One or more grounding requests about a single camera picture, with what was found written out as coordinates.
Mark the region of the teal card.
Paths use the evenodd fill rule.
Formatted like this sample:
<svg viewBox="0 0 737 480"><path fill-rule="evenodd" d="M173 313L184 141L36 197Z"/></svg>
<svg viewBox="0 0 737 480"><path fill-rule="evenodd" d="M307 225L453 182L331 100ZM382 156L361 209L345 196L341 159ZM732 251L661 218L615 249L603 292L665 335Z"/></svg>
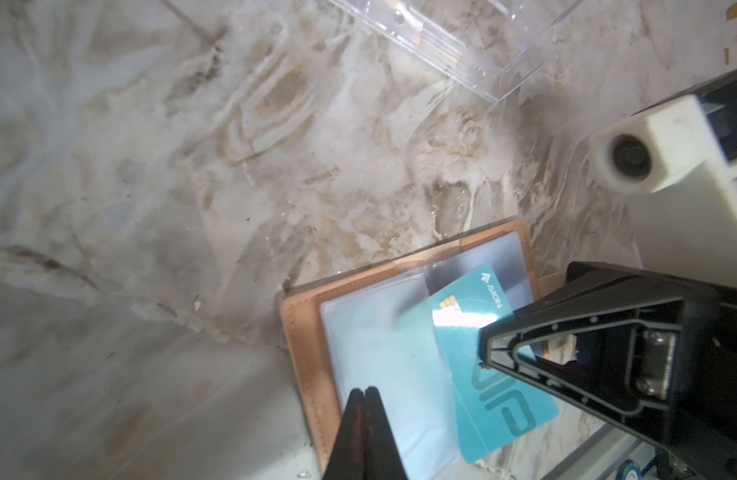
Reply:
<svg viewBox="0 0 737 480"><path fill-rule="evenodd" d="M554 420L554 398L479 359L482 328L513 318L493 269L483 264L430 297L432 321L451 374L458 446L474 464Z"/></svg>

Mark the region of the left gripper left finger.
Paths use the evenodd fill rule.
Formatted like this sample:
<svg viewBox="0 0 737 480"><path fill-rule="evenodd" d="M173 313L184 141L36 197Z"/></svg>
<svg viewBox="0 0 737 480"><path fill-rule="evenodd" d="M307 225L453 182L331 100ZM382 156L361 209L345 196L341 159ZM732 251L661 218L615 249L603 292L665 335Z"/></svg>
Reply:
<svg viewBox="0 0 737 480"><path fill-rule="evenodd" d="M342 414L332 455L330 455L326 472L322 476L323 480L364 479L364 469L366 469L364 423L366 423L364 392L354 389L348 396L348 403Z"/></svg>

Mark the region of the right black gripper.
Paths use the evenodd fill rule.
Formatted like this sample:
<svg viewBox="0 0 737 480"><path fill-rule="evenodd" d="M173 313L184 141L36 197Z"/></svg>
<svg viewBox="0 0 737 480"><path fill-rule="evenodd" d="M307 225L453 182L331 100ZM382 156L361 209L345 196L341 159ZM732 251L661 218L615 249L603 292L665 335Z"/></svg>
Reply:
<svg viewBox="0 0 737 480"><path fill-rule="evenodd" d="M599 262L482 328L482 366L737 479L737 290Z"/></svg>

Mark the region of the pink leather card holder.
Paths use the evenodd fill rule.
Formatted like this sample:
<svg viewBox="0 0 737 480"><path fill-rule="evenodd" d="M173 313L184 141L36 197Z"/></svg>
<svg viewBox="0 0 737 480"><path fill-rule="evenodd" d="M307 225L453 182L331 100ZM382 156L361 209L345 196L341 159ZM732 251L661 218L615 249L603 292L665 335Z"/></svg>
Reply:
<svg viewBox="0 0 737 480"><path fill-rule="evenodd" d="M322 466L350 392L368 387L379 391L408 479L438 478L467 463L430 297L483 264L513 313L547 292L526 224L512 220L284 300L280 315Z"/></svg>

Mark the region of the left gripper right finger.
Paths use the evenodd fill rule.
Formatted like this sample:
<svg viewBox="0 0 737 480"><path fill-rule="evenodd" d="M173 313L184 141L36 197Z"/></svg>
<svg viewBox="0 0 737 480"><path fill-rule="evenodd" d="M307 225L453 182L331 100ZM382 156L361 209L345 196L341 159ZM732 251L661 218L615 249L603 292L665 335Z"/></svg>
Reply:
<svg viewBox="0 0 737 480"><path fill-rule="evenodd" d="M407 475L376 387L366 389L364 404L364 479L406 480Z"/></svg>

